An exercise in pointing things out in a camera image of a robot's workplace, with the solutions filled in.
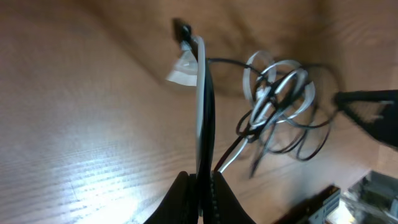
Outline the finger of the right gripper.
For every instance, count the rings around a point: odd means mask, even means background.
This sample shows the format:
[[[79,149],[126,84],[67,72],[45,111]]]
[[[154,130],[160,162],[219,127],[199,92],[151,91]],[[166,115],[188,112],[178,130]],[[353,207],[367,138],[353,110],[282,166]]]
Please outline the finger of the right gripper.
[[[334,103],[373,139],[397,149],[397,90],[339,92]]]

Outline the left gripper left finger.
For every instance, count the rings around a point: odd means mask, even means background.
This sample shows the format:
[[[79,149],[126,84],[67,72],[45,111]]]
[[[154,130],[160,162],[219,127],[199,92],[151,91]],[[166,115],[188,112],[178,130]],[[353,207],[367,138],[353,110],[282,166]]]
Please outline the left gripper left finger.
[[[188,173],[181,171],[165,194],[165,197],[144,222],[144,224],[178,224],[181,223],[188,189]]]

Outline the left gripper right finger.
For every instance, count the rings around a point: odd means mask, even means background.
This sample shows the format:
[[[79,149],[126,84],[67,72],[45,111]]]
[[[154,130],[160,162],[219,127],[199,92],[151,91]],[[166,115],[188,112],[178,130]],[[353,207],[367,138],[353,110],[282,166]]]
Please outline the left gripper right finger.
[[[214,172],[211,176],[211,209],[213,223],[255,224],[220,172]]]

